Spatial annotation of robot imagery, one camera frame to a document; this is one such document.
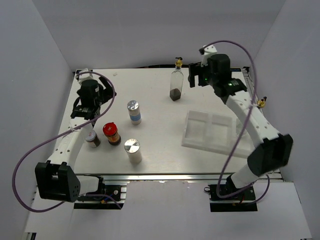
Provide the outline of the glass bottle with dark sauce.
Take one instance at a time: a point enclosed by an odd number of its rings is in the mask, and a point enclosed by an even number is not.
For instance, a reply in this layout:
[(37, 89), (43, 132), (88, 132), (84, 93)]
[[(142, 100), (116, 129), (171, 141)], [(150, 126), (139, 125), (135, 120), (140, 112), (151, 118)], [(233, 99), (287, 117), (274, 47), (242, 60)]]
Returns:
[(183, 58), (176, 57), (175, 59), (176, 59), (175, 69), (171, 73), (170, 91), (169, 91), (169, 97), (174, 102), (181, 98), (183, 82), (184, 82), (184, 75), (181, 70), (183, 66)]

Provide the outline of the blue label silver cap shaker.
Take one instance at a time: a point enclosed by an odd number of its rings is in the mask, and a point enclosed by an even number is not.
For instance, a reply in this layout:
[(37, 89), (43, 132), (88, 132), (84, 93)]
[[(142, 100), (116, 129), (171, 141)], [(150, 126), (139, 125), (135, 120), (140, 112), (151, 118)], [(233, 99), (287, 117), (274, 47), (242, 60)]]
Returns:
[(129, 101), (127, 103), (127, 110), (131, 123), (139, 125), (142, 121), (139, 103), (136, 100)]

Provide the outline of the clear glass bottle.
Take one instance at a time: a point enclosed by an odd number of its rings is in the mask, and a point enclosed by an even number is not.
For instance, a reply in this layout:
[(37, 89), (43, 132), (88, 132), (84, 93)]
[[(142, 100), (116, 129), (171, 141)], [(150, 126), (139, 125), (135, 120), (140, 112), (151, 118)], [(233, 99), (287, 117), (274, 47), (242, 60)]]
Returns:
[(265, 119), (260, 109), (264, 108), (266, 105), (267, 97), (264, 96), (262, 99), (258, 100), (257, 103), (248, 105), (244, 110), (244, 119), (236, 120), (236, 134), (239, 135), (244, 129), (243, 136), (249, 133), (249, 130), (255, 127), (260, 128), (260, 118)]

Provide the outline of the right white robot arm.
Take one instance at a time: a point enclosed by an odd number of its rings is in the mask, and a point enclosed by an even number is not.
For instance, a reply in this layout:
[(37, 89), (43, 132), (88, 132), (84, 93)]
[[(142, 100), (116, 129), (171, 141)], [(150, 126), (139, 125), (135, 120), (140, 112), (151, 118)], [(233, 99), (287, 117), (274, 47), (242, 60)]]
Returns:
[(237, 116), (248, 132), (254, 150), (247, 163), (230, 175), (225, 183), (226, 195), (236, 200), (244, 188), (259, 177), (288, 164), (293, 146), (290, 134), (283, 135), (251, 102), (246, 85), (232, 76), (230, 58), (226, 54), (213, 54), (206, 63), (191, 63), (188, 66), (190, 87), (211, 86), (214, 93)]

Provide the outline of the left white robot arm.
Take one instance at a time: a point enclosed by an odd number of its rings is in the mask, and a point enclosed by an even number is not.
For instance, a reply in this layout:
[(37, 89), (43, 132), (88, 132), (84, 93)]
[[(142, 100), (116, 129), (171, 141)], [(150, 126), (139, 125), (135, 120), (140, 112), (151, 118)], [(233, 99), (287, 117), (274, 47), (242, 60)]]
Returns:
[(79, 196), (90, 194), (99, 200), (105, 196), (106, 187), (97, 176), (77, 176), (74, 166), (85, 138), (93, 130), (101, 106), (113, 102), (116, 92), (104, 76), (98, 80), (88, 76), (78, 77), (80, 89), (70, 115), (67, 135), (46, 162), (35, 167), (39, 195), (42, 199), (75, 202)]

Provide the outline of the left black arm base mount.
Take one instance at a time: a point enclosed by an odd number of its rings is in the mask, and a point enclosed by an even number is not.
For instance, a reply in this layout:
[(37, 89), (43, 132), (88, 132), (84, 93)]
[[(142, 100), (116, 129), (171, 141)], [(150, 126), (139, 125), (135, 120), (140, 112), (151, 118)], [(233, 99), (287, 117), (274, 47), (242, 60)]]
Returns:
[(76, 210), (120, 210), (125, 202), (127, 184), (105, 180), (102, 176), (80, 176), (80, 194)]

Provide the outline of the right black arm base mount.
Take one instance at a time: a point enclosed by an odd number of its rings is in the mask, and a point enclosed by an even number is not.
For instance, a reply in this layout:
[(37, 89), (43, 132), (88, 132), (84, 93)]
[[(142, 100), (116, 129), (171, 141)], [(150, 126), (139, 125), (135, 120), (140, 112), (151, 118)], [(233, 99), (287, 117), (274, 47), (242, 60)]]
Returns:
[(217, 185), (210, 184), (204, 187), (204, 192), (209, 196), (210, 211), (212, 213), (257, 212), (256, 195), (254, 188), (244, 190), (238, 195), (229, 198), (220, 198), (217, 195)]

